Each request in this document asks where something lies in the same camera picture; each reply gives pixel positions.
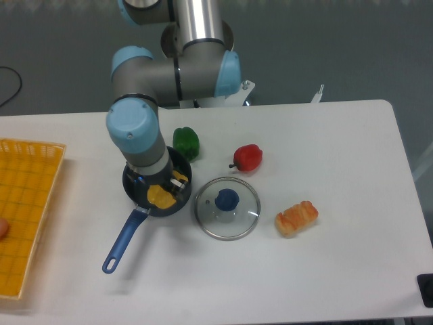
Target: green bell pepper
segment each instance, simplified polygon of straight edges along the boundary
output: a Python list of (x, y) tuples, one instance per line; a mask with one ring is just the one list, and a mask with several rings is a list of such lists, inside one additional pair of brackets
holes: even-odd
[(179, 151), (188, 161), (198, 156), (200, 142), (197, 133), (190, 127), (175, 129), (173, 148)]

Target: blue lid knob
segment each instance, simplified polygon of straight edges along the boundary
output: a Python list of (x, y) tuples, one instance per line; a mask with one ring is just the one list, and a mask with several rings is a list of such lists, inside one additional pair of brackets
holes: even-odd
[(225, 188), (219, 191), (218, 197), (215, 199), (215, 205), (222, 211), (232, 211), (239, 203), (239, 195), (230, 188)]

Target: glass lid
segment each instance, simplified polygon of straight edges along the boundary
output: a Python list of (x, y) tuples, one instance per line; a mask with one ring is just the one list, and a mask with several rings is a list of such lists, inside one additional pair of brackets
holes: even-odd
[(256, 226), (260, 200), (250, 184), (234, 177), (221, 177), (201, 188), (194, 213), (209, 236), (236, 240), (248, 235)]

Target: yellow plastic tray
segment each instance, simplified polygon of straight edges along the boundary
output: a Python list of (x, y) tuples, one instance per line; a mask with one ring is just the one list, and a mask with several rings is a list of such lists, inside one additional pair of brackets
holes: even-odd
[(19, 299), (66, 146), (0, 139), (0, 298)]

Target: silver metal cylinder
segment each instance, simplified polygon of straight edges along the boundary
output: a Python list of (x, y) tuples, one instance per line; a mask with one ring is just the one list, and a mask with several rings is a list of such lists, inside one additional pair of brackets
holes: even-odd
[(224, 43), (223, 23), (217, 0), (177, 1), (182, 45), (214, 39)]

